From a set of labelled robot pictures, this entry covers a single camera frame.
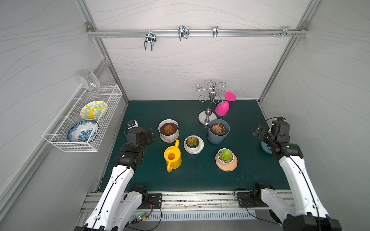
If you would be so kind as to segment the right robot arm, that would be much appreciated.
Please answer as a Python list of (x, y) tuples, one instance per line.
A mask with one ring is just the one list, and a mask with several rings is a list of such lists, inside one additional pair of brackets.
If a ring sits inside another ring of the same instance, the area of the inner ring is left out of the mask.
[(279, 162), (293, 195), (291, 207), (268, 184), (256, 184), (251, 195), (254, 201), (266, 204), (285, 231), (340, 231), (340, 222), (330, 217), (314, 189), (305, 168), (299, 145), (290, 142), (290, 124), (277, 117), (271, 128), (259, 125), (253, 136), (265, 143)]

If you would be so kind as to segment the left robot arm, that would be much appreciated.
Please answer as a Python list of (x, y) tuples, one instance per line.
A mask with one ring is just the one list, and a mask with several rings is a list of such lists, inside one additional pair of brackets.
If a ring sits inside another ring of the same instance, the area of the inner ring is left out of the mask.
[(136, 185), (123, 202), (124, 191), (137, 167), (142, 163), (145, 148), (156, 140), (153, 130), (134, 127), (128, 130), (127, 140), (117, 154), (109, 182), (91, 215), (75, 231), (122, 231), (134, 212), (148, 201), (148, 190)]

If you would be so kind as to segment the yellow watering can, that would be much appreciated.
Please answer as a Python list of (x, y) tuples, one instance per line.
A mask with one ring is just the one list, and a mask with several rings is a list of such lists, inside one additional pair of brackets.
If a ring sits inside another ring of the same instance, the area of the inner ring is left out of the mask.
[(164, 158), (167, 164), (167, 172), (171, 173), (182, 164), (181, 151), (179, 149), (179, 140), (176, 140), (174, 146), (168, 147), (164, 152)]

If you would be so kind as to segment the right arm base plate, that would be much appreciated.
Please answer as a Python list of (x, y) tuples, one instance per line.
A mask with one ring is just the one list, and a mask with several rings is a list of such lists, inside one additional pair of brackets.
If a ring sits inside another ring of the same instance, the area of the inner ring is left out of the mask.
[(235, 193), (237, 197), (239, 208), (262, 208), (264, 205), (257, 200), (252, 199), (251, 192), (239, 192)]

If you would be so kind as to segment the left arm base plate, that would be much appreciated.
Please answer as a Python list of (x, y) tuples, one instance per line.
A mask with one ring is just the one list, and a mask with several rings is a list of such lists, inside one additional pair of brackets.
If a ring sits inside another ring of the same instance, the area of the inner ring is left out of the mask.
[(161, 193), (149, 193), (147, 204), (145, 205), (145, 207), (143, 207), (143, 209), (150, 209), (150, 202), (154, 209), (162, 208), (162, 198), (163, 194)]

